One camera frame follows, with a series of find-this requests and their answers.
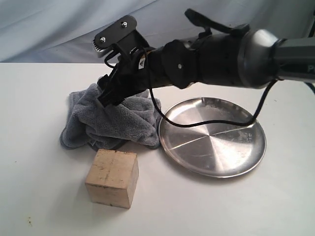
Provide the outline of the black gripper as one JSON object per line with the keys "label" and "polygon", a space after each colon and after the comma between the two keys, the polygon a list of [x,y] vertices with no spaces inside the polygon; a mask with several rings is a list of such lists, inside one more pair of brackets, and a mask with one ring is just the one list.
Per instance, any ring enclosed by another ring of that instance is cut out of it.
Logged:
{"label": "black gripper", "polygon": [[97,81],[100,89],[98,102],[105,108],[117,106],[130,96],[149,88],[161,88],[170,85],[162,65],[162,47],[134,49],[130,60],[120,55],[110,75],[105,74]]}

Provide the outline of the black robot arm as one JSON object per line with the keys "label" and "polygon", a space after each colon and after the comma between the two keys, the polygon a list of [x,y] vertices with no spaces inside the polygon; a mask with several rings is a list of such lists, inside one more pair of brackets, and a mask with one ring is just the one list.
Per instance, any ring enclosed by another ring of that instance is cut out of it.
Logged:
{"label": "black robot arm", "polygon": [[132,52],[99,79],[98,101],[118,105],[149,88],[185,89],[194,83],[260,89],[277,78],[314,82],[314,38],[279,39],[244,26],[237,34],[205,33]]}

